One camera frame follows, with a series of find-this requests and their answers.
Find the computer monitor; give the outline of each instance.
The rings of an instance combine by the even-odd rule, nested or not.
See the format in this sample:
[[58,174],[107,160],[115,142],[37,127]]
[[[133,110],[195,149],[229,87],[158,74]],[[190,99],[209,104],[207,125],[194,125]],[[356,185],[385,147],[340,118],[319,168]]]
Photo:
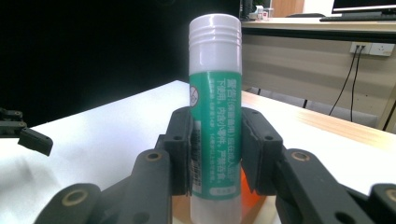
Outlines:
[[396,0],[334,0],[332,14],[360,12],[395,14]]

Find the black background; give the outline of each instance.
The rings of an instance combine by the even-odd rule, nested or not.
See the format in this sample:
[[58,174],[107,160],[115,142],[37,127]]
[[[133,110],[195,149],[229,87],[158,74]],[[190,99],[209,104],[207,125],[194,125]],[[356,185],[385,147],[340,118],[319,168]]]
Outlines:
[[32,127],[188,81],[189,23],[213,12],[239,1],[2,1],[0,107]]

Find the orange object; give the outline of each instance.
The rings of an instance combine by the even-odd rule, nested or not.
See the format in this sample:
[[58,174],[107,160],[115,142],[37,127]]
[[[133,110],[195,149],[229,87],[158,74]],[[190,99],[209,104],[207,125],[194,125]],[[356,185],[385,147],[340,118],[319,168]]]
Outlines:
[[241,170],[242,217],[245,217],[260,199],[262,197],[257,195],[255,191],[250,192],[245,172]]

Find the screw hole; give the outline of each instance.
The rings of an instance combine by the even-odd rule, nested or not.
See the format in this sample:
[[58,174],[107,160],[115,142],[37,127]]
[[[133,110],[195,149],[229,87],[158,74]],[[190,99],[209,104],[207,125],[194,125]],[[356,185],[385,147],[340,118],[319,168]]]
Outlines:
[[133,224],[144,224],[149,221],[149,214],[145,212],[134,214]]
[[161,158],[161,153],[158,152],[154,152],[154,153],[150,153],[146,156],[146,160],[148,161],[157,161]]
[[335,213],[335,217],[344,224],[355,224],[355,220],[350,217],[348,214],[337,212]]
[[385,192],[392,201],[396,202],[396,189],[387,189]]
[[84,202],[84,200],[88,197],[88,192],[85,189],[75,189],[66,194],[62,198],[62,204],[64,206],[74,206],[79,203]]
[[293,152],[291,156],[297,161],[309,161],[311,158],[302,152]]

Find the green label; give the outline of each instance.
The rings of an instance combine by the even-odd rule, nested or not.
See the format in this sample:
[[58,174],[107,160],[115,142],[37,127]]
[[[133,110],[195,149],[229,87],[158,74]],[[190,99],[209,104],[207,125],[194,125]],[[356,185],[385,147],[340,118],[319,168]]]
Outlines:
[[240,194],[241,75],[190,76],[192,193],[209,200]]

